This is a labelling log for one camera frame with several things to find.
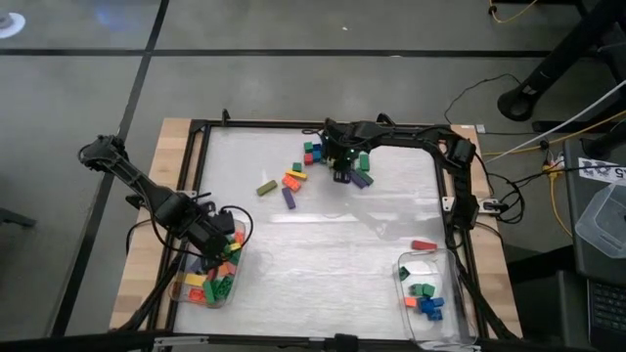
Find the yellow cable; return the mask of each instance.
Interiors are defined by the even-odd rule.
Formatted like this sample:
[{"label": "yellow cable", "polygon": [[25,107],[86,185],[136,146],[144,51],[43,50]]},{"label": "yellow cable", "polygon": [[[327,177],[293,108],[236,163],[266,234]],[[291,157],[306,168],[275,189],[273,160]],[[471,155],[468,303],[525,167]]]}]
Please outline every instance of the yellow cable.
[{"label": "yellow cable", "polygon": [[[520,17],[521,15],[523,15],[526,11],[528,11],[528,9],[530,9],[533,5],[535,5],[535,4],[537,3],[537,1],[539,1],[539,0],[534,0],[533,2],[531,2],[530,4],[528,4],[528,6],[526,6],[523,10],[521,10],[521,11],[520,11],[520,12],[518,12],[516,15],[514,15],[513,17],[508,18],[508,19],[506,19],[506,20],[500,20],[500,19],[498,19],[498,16],[496,16],[496,12],[495,12],[495,11],[493,11],[493,12],[491,13],[491,17],[493,17],[493,20],[494,20],[495,22],[499,23],[499,24],[504,24],[504,23],[507,23],[507,22],[511,22],[511,21],[515,20],[516,18]],[[494,7],[494,6],[493,6],[493,1],[492,1],[492,0],[489,0],[489,8],[491,9],[491,8],[493,8],[493,7]]]},{"label": "yellow cable", "polygon": [[559,172],[555,172],[555,173],[551,173],[548,175],[548,177],[550,178],[550,201],[552,202],[552,211],[555,213],[555,217],[557,218],[557,221],[559,222],[559,225],[563,228],[563,230],[570,236],[571,232],[569,232],[569,230],[567,230],[567,227],[565,227],[565,224],[563,224],[563,221],[560,220],[560,216],[559,216],[559,212],[557,211],[557,201],[555,198],[555,180],[557,180],[557,176],[559,175]]},{"label": "yellow cable", "polygon": [[[589,126],[589,127],[583,128],[583,129],[581,129],[581,130],[580,130],[580,131],[578,131],[578,132],[574,132],[574,133],[572,133],[572,134],[568,134],[567,136],[563,136],[563,137],[560,137],[560,138],[556,138],[555,140],[548,142],[548,145],[549,145],[549,146],[551,146],[551,145],[552,145],[552,144],[554,144],[554,143],[562,142],[562,141],[564,141],[564,140],[566,140],[566,139],[569,139],[569,138],[572,138],[572,137],[576,137],[576,136],[578,136],[578,135],[580,135],[580,134],[583,134],[583,133],[585,133],[585,132],[589,131],[589,130],[590,130],[590,129],[592,129],[592,128],[596,128],[596,127],[600,126],[601,124],[603,124],[603,123],[607,123],[607,122],[609,122],[609,121],[611,121],[611,120],[613,120],[613,119],[615,119],[615,118],[617,118],[617,117],[620,117],[620,116],[622,116],[622,115],[624,115],[624,114],[626,114],[626,110],[621,111],[621,112],[618,112],[618,113],[616,113],[615,115],[613,115],[613,116],[611,116],[611,117],[609,117],[609,118],[606,118],[606,119],[604,119],[604,120],[602,120],[602,121],[600,121],[600,122],[598,122],[598,123],[594,123],[593,125],[591,125],[591,126]],[[521,153],[527,153],[527,152],[537,151],[537,150],[539,150],[539,149],[540,149],[540,147],[539,147],[539,146],[536,146],[536,147],[531,147],[531,148],[526,148],[526,149],[520,149],[520,150],[517,150],[517,151],[511,152],[511,154],[521,154]],[[483,153],[482,155],[483,155],[483,156],[490,156],[490,155],[495,156],[495,155],[500,155],[500,154],[504,154],[504,153],[505,153],[505,152],[492,152],[492,153]]]}]

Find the clear plastic box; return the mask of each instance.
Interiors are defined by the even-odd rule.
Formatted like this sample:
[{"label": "clear plastic box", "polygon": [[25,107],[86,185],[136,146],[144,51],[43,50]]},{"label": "clear plastic box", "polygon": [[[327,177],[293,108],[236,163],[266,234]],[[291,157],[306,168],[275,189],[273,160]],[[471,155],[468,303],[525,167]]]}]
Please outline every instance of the clear plastic box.
[{"label": "clear plastic box", "polygon": [[576,223],[576,234],[610,258],[626,258],[626,183],[598,191]]},{"label": "clear plastic box", "polygon": [[[411,273],[404,281],[399,276],[402,267]],[[404,307],[401,312],[407,338],[422,348],[432,348],[433,343],[436,346],[475,343],[475,330],[468,322],[452,252],[448,249],[406,252],[400,255],[394,266],[394,277],[399,304]],[[443,320],[430,321],[418,308],[406,306],[405,298],[413,297],[410,294],[410,286],[413,284],[435,286],[433,297],[442,297],[445,301],[440,307]]]},{"label": "clear plastic box", "polygon": [[[239,220],[235,220],[235,234],[236,233],[246,234],[246,224]],[[229,235],[229,239],[232,239],[235,234]],[[187,246],[187,249],[193,253],[200,253],[200,251],[191,244]],[[225,299],[218,300],[214,304],[207,304],[206,299],[204,298],[204,290],[201,286],[192,286],[185,283],[185,275],[187,274],[197,274],[204,277],[210,277],[213,280],[223,279],[222,273],[219,270],[213,269],[207,273],[200,267],[200,263],[198,262],[200,259],[189,254],[187,254],[185,260],[181,262],[176,278],[172,281],[170,287],[168,288],[169,297],[177,302],[194,303],[206,308],[221,308],[230,303],[233,299],[235,288],[237,287],[237,281],[239,278],[237,271],[244,261],[245,251],[246,247],[243,246],[237,265],[228,263],[228,266],[232,265],[232,267],[229,268],[231,271],[229,271],[228,274],[233,275],[234,278],[233,285]]]}]

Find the gray floor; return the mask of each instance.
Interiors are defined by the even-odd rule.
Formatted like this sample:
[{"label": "gray floor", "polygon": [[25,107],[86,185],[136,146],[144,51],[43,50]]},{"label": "gray floor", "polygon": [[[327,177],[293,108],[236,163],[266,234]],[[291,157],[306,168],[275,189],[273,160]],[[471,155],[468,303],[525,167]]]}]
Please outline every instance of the gray floor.
[{"label": "gray floor", "polygon": [[[0,48],[131,48],[146,46],[158,1],[19,1],[18,36]],[[578,18],[572,7],[538,6],[508,25],[486,16],[487,1],[173,1],[157,43],[161,49],[550,50]],[[502,17],[518,6],[501,6]],[[75,160],[97,134],[114,133],[140,58],[0,57],[0,206],[39,220],[36,230],[0,227],[0,339],[41,336],[101,175]],[[354,120],[384,111],[398,121],[444,122],[465,87],[485,77],[525,77],[535,59],[445,58],[153,58],[128,135],[131,160],[148,170],[165,117]],[[535,119],[564,119],[614,85],[606,67],[578,63],[537,106]],[[489,131],[528,131],[499,115],[495,100],[514,87],[487,83],[450,112],[455,123]],[[526,137],[482,136],[484,151]],[[511,156],[489,165],[511,178],[540,169],[543,156]],[[521,225],[501,226],[507,248],[546,251],[569,243],[550,212],[546,180],[527,188]],[[559,208],[566,217],[564,181]],[[136,211],[129,191],[113,186],[68,333],[104,331],[124,265],[123,238]],[[508,258],[525,251],[508,250]]]}]

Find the yellow block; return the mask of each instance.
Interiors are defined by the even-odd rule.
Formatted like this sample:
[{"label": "yellow block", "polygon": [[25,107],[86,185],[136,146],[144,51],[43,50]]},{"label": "yellow block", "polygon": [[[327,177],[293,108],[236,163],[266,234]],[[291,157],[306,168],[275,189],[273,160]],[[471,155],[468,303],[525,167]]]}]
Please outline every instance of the yellow block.
[{"label": "yellow block", "polygon": [[206,277],[202,275],[196,275],[196,274],[185,275],[185,284],[187,285],[202,287],[202,283],[204,283],[204,280],[206,280]]},{"label": "yellow block", "polygon": [[297,172],[293,170],[287,170],[287,174],[293,177],[297,177],[300,180],[306,180],[306,174],[302,172]]}]

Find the wooden board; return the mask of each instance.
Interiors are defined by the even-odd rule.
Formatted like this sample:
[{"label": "wooden board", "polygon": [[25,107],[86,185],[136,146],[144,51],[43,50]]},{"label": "wooden board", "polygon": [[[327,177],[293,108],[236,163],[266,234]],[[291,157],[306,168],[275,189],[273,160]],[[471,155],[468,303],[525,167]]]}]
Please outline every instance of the wooden board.
[{"label": "wooden board", "polygon": [[[164,120],[149,173],[150,178],[156,183],[176,189],[190,123],[191,119],[187,118],[167,118]],[[455,125],[453,129],[460,135],[469,138],[479,148],[473,126]],[[195,176],[199,142],[200,138],[197,138],[185,190],[191,189],[191,182]],[[472,164],[471,175],[473,193],[478,198],[489,197],[486,177],[478,162]],[[147,219],[147,216],[145,211],[141,211],[137,221]],[[496,221],[492,217],[481,215],[478,217],[478,221],[497,229]],[[471,240],[483,295],[507,327],[513,333],[521,336],[513,290],[500,239],[489,230],[476,227],[471,232]],[[111,328],[117,328],[124,324],[154,287],[161,252],[162,245],[158,242],[149,225],[135,230],[113,307]],[[156,325],[158,328],[165,326],[165,316],[169,304],[169,299],[165,298],[159,308],[159,319]],[[466,306],[471,310],[468,295],[466,295]]]}]

